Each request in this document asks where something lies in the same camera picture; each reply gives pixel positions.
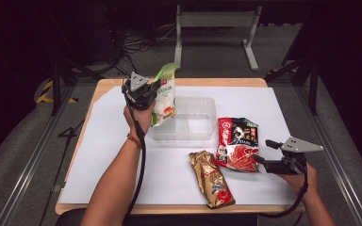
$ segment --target snack bag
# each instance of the snack bag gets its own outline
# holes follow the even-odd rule
[[[216,165],[236,171],[258,171],[258,125],[245,118],[219,118]]]
[[[178,63],[164,65],[154,79],[161,79],[161,87],[157,90],[156,105],[152,113],[152,126],[159,126],[175,115],[175,70]]]
[[[210,209],[217,209],[235,203],[219,167],[214,164],[214,155],[207,151],[190,153],[189,161],[195,170],[201,193],[208,200]]]

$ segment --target white paper sheet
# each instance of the white paper sheet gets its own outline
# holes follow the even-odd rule
[[[176,96],[211,97],[219,117],[247,118],[257,123],[259,153],[279,160],[280,150],[266,147],[265,140],[284,142],[289,131],[271,88],[176,87]],[[123,118],[124,99],[116,87],[92,108],[84,138],[69,173],[59,203],[88,203],[96,184],[123,145],[129,128]],[[144,180],[137,204],[206,204],[200,193],[189,153],[207,150],[215,154],[218,130],[211,140],[154,140],[147,146]],[[296,196],[287,183],[268,174],[235,172],[222,168],[237,204],[292,204]]]

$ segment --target clear plastic container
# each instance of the clear plastic container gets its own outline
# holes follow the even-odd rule
[[[216,105],[209,97],[175,97],[175,116],[154,127],[157,140],[210,139],[217,125]]]

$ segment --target bracelet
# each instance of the bracelet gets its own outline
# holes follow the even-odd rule
[[[137,144],[137,147],[140,149],[140,143],[134,137],[132,137],[130,133],[127,134],[127,138],[134,141]]]

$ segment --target green snack bag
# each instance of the green snack bag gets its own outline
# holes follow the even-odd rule
[[[152,114],[152,126],[159,126],[175,115],[175,70],[178,63],[164,65],[154,79],[161,79],[161,87],[157,90],[156,105]]]

